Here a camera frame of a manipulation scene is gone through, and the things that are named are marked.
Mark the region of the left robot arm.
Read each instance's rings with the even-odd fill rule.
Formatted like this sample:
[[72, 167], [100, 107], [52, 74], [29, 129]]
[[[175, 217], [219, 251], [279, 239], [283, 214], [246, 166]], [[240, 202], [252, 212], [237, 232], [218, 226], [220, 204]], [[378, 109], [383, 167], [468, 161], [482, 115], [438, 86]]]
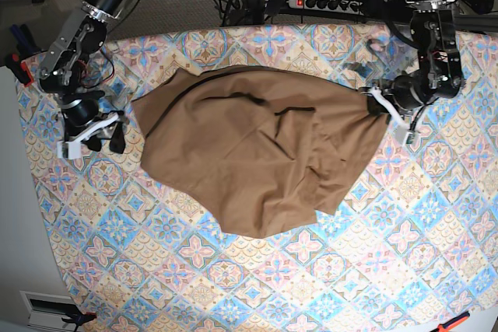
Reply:
[[407, 44], [417, 51], [418, 69], [411, 74], [352, 89], [274, 65], [203, 64], [195, 77], [188, 77], [186, 68], [177, 68], [154, 93], [134, 101], [142, 133], [157, 138], [168, 115], [178, 114], [181, 104], [203, 103], [217, 110], [247, 102], [278, 116], [303, 112], [322, 121], [331, 134], [344, 129], [340, 140], [347, 147], [353, 145], [354, 129], [359, 130], [361, 147], [381, 137], [379, 130], [366, 130], [368, 120], [396, 121], [402, 140], [410, 142], [426, 108], [440, 98], [456, 97], [465, 83], [451, 10], [430, 8], [431, 0], [415, 1], [419, 7], [412, 14], [412, 38]]

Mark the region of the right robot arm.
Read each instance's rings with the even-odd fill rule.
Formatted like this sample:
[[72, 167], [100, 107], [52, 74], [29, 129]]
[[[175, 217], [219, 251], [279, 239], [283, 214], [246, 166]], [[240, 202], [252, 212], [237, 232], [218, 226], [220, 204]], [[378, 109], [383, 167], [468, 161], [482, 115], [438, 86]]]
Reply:
[[119, 17], [128, 0], [80, 0], [37, 69], [44, 93], [59, 106], [63, 135], [56, 145], [62, 159], [77, 159], [82, 149], [94, 152], [107, 142], [113, 153], [125, 150], [128, 120], [121, 110], [103, 112], [103, 79], [89, 80], [88, 63], [107, 39], [107, 24]]

